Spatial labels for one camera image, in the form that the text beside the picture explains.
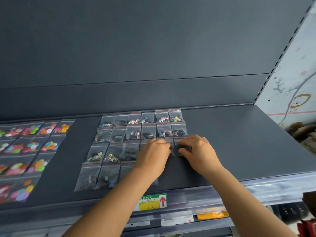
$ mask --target pink stripe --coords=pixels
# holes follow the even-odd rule
[[[316,111],[298,111],[298,112],[290,112],[290,114],[304,114],[304,113],[315,113]],[[275,113],[275,114],[268,114],[268,116],[280,116],[285,115],[285,113]]]

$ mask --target person's right hand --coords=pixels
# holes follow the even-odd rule
[[[192,152],[180,148],[179,153],[190,163],[191,167],[199,174],[206,177],[223,166],[220,163],[215,150],[205,137],[191,135],[179,141],[180,145],[191,146]]]

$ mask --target red arrow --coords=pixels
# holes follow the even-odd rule
[[[162,197],[161,197],[161,199],[160,199],[159,201],[160,201],[160,202],[162,202],[162,207],[164,207],[164,206],[165,206],[164,201],[166,201],[166,199],[162,196]]]

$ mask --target wall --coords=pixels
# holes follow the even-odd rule
[[[316,4],[255,103],[283,128],[316,121]]]

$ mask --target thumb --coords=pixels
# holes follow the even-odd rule
[[[185,148],[180,148],[179,153],[180,155],[183,155],[187,160],[192,158],[192,152],[188,151]]]

